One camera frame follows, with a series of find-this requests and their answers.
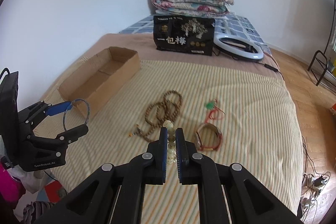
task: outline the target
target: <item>bangle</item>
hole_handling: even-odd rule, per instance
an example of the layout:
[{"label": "bangle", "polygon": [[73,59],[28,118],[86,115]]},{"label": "bangle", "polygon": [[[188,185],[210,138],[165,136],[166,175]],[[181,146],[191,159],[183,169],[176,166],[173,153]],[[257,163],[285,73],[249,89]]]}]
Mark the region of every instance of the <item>bangle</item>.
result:
[{"label": "bangle", "polygon": [[[216,134],[216,136],[217,136],[217,144],[216,145],[214,145],[214,146],[205,146],[202,143],[202,140],[200,138],[199,132],[202,129],[204,129],[204,128],[208,128],[208,129],[210,129],[211,131],[213,131]],[[203,124],[201,124],[199,126],[199,128],[194,133],[194,143],[196,145],[197,150],[199,150],[199,151],[213,151],[213,150],[217,150],[218,147],[220,147],[220,145],[222,143],[222,133],[218,129],[218,127],[216,127],[212,123],[203,123]]]}]

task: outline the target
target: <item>tan blanket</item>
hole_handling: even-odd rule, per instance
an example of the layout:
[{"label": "tan blanket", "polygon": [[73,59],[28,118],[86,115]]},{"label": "tan blanket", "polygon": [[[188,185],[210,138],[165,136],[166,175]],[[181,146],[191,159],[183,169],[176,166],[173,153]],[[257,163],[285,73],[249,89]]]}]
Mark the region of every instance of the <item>tan blanket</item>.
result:
[{"label": "tan blanket", "polygon": [[[62,101],[56,87],[79,63],[53,86],[44,98],[48,103]],[[103,163],[120,165],[145,152],[147,143],[137,136],[128,138],[128,132],[136,123],[146,129],[145,109],[170,89],[184,97],[175,125],[184,129],[187,140],[205,118],[204,104],[216,98],[226,113],[216,122],[223,144],[218,151],[205,154],[220,164],[241,163],[296,212],[302,176],[301,133],[284,81],[186,62],[142,60],[142,69],[89,121],[88,134],[69,146],[66,165],[53,170],[66,190],[72,190]],[[83,119],[70,111],[67,127]],[[36,128],[38,135],[49,138],[61,131],[62,115],[45,119]],[[165,185],[146,187],[142,223],[199,223],[197,188],[179,184],[175,165],[167,167]]]}]

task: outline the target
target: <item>screw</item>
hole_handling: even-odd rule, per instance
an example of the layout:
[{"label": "screw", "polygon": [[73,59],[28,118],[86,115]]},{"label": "screw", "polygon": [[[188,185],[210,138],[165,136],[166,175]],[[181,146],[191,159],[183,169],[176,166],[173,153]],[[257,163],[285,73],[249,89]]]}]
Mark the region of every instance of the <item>screw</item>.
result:
[{"label": "screw", "polygon": [[232,169],[235,171],[241,171],[242,166],[240,164],[232,164]]},{"label": "screw", "polygon": [[194,160],[200,160],[201,158],[203,158],[203,155],[200,153],[194,153],[193,154],[193,159]]},{"label": "screw", "polygon": [[143,153],[142,158],[145,160],[150,160],[153,157],[152,153]]},{"label": "screw", "polygon": [[101,166],[101,168],[102,168],[103,171],[111,171],[112,168],[113,168],[113,165],[112,164],[103,164]]}]

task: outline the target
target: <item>bed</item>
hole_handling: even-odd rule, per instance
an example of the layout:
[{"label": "bed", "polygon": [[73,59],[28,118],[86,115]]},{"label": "bed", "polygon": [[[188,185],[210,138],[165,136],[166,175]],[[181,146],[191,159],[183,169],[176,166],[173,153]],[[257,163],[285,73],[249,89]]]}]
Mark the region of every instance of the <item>bed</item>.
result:
[{"label": "bed", "polygon": [[[200,56],[156,50],[152,39],[152,17],[148,17],[120,34],[103,36],[77,62],[71,65],[44,96],[48,103],[62,98],[60,83],[80,64],[108,46],[137,50],[142,69],[90,119],[89,132],[69,146],[66,165],[54,168],[53,174],[66,190],[71,191],[100,165],[110,162],[120,165],[146,151],[147,142],[140,137],[129,138],[135,124],[145,129],[147,106],[160,100],[167,90],[177,90],[184,98],[181,115],[175,126],[184,129],[187,140],[204,120],[204,104],[216,98],[226,113],[216,125],[223,133],[223,143],[217,151],[204,154],[215,162],[230,165],[241,163],[281,202],[296,214],[302,178],[302,142],[295,105],[279,73],[263,65],[236,61],[224,55]],[[230,28],[228,21],[222,22]],[[250,24],[242,18],[241,24]],[[216,20],[216,31],[227,31]],[[252,25],[254,39],[263,47]],[[264,63],[276,67],[270,54]],[[77,111],[67,114],[67,127],[83,122]],[[62,131],[62,115],[45,119],[36,129],[39,136],[54,138]],[[207,135],[205,142],[211,138]],[[167,166],[163,186],[146,187],[142,223],[199,223],[196,186],[182,186],[176,165]]]},{"label": "bed", "polygon": [[[123,34],[135,34],[135,33],[153,33],[153,16],[150,15],[128,28],[122,30],[119,33]],[[267,44],[260,37],[259,33],[253,27],[251,22],[242,16],[235,15],[233,13],[228,14],[225,17],[215,17],[215,34],[229,33],[238,37],[245,38],[253,41],[261,47],[263,52],[271,54],[271,51]]]}]

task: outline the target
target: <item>open cardboard box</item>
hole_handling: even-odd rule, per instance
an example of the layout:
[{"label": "open cardboard box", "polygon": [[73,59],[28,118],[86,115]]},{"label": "open cardboard box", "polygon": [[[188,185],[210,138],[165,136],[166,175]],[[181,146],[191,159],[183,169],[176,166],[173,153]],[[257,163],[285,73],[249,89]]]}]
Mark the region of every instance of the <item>open cardboard box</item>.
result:
[{"label": "open cardboard box", "polygon": [[[90,117],[94,117],[138,70],[140,59],[137,51],[109,47],[75,70],[58,91],[64,100],[85,99],[90,104]],[[79,101],[74,105],[86,117],[86,104]]]}]

